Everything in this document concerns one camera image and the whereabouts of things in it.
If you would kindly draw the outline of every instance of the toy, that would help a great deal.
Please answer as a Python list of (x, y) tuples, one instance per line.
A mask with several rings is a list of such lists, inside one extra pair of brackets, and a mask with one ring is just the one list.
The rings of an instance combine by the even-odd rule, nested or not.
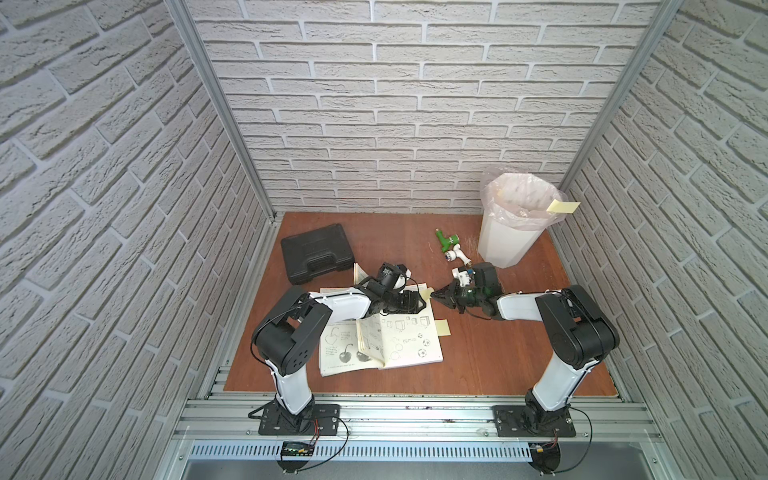
[(460, 258), (466, 266), (472, 265), (472, 261), (467, 258), (464, 252), (462, 252), (462, 246), (458, 243), (458, 235), (451, 235), (450, 237), (445, 238), (442, 230), (435, 230), (435, 235), (437, 236), (437, 239), (440, 240), (440, 250), (445, 254), (445, 259), (447, 261), (452, 262), (453, 260)]
[(437, 236), (437, 239), (440, 240), (440, 250), (443, 253), (452, 249), (453, 245), (458, 245), (458, 235), (451, 235), (450, 237), (445, 238), (442, 234), (442, 230), (435, 230), (435, 235)]

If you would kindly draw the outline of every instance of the plastic bag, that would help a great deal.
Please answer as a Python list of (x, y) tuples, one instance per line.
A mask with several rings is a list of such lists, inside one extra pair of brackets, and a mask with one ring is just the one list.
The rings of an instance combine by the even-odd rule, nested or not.
[(562, 221), (566, 214), (550, 214), (553, 200), (568, 201), (568, 195), (536, 177), (510, 169), (489, 168), (482, 174), (480, 198), (485, 213), (516, 230), (543, 230)]

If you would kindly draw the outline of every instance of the wooden table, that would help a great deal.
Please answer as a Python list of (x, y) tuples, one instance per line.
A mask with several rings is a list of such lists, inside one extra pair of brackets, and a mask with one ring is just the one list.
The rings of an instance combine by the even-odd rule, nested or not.
[[(457, 233), (462, 250), (475, 262), (482, 217), (431, 214), (287, 213), (253, 302), (243, 338), (225, 390), (271, 392), (267, 368), (250, 355), (251, 333), (290, 287), (280, 239), (331, 223), (344, 226), (355, 258), (369, 274), (382, 263), (404, 263), (413, 278), (435, 290), (447, 285), (451, 268), (440, 253), (435, 229)], [(544, 232), (516, 266), (498, 269), (505, 292), (543, 292), (569, 285), (552, 241)], [(303, 285), (306, 290), (350, 286), (352, 270), (329, 273)], [(440, 337), (444, 360), (401, 369), (367, 369), (321, 377), (317, 351), (307, 364), (310, 388), (331, 393), (416, 393), (437, 395), (524, 395), (541, 377), (552, 355), (544, 325), (527, 320), (488, 321), (459, 315), (432, 302), (437, 319), (448, 319), (451, 336)], [(597, 367), (577, 390), (583, 396), (617, 395), (604, 365)]]

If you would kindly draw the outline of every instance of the black carrying case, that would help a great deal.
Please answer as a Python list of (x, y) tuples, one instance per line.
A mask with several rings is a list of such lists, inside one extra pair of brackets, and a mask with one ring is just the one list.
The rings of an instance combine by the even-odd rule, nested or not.
[(288, 280), (293, 285), (354, 266), (355, 256), (340, 223), (300, 233), (280, 241)]

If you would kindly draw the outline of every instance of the aluminum frame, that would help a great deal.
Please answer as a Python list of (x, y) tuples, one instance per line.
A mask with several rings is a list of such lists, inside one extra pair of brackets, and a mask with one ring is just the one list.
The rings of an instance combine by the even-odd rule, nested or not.
[(682, 4), (683, 0), (661, 0), (653, 19), (645, 29), (645, 33), (643, 33), (643, 38), (640, 39), (637, 47), (632, 51), (632, 55), (627, 60), (624, 70), (621, 72), (618, 80), (616, 80), (616, 85), (614, 85), (611, 93), (608, 94), (608, 98), (605, 99), (605, 103), (603, 103), (603, 107), (598, 112), (597, 118), (589, 132), (587, 132), (587, 137), (581, 142), (574, 160), (565, 171), (563, 179), (558, 186), (559, 190), (566, 191), (581, 171), (589, 154), (598, 145), (600, 137), (608, 128), (608, 125), (611, 124), (614, 115), (624, 103), (624, 99), (629, 95), (629, 90), (634, 85), (643, 67), (645, 67), (646, 62), (648, 62), (650, 54), (656, 50), (661, 36), (669, 28), (672, 19)]
[(213, 388), (212, 386), (217, 383), (217, 375), (221, 366), (229, 366), (234, 361), (237, 345), (240, 343), (240, 338), (245, 330), (248, 315), (253, 306), (253, 299), (256, 298), (256, 293), (261, 284), (264, 270), (266, 269), (266, 263), (270, 259), (270, 254), (272, 253), (275, 239), (277, 238), (277, 232), (280, 230), (282, 222), (283, 215), (280, 214), (276, 217), (274, 223), (264, 222), (264, 225), (259, 232), (260, 237), (253, 254), (255, 256), (255, 261), (248, 267), (245, 277), (243, 278), (243, 286), (237, 294), (235, 304), (232, 307), (230, 316), (227, 319), (227, 324), (224, 327), (221, 341), (219, 341), (219, 344), (214, 351), (214, 356), (206, 370), (203, 382), (200, 384), (200, 389), (197, 392), (198, 399), (205, 397), (210, 392), (211, 388)]
[[(195, 440), (190, 460), (279, 460), (281, 440)], [(530, 462), (527, 442), (389, 442), (321, 437), (313, 461), (348, 462)]]
[(219, 82), (219, 77), (214, 71), (214, 64), (208, 57), (205, 43), (203, 43), (203, 39), (200, 37), (197, 27), (195, 27), (187, 3), (184, 0), (165, 0), (165, 2), (168, 5), (170, 16), (173, 18), (174, 24), (179, 30), (179, 36), (181, 36), (181, 39), (187, 46), (190, 58), (195, 67), (197, 67), (197, 73), (200, 75), (203, 86), (208, 90), (210, 102), (213, 104), (214, 108), (216, 108), (216, 112), (219, 114), (219, 119), (224, 127), (224, 131), (227, 132), (227, 136), (230, 138), (237, 160), (239, 160), (240, 164), (243, 166), (246, 177), (248, 178), (251, 187), (253, 187), (253, 191), (256, 193), (259, 205), (264, 210), (268, 221), (274, 223), (276, 211), (272, 206), (269, 195), (266, 194), (266, 190), (261, 183), (261, 178), (259, 178), (256, 167), (253, 165), (253, 159), (250, 157), (250, 151), (245, 143), (245, 138), (243, 138), (243, 134), (240, 132), (240, 127), (237, 126), (237, 121), (232, 113), (232, 107), (227, 100), (227, 96), (224, 94), (224, 90)]
[[(258, 420), (249, 411), (269, 402), (273, 393), (212, 396), (190, 400), (181, 413), (172, 439), (248, 440), (256, 436)], [(522, 405), (520, 396), (364, 396), (316, 394), (318, 403), (341, 405), (342, 418), (357, 440), (497, 442), (492, 406)], [(572, 404), (592, 421), (596, 442), (658, 442), (660, 433), (645, 404), (619, 399), (580, 397)], [(589, 423), (581, 413), (571, 415), (577, 435), (561, 442), (589, 439)], [(521, 435), (510, 441), (535, 441)]]

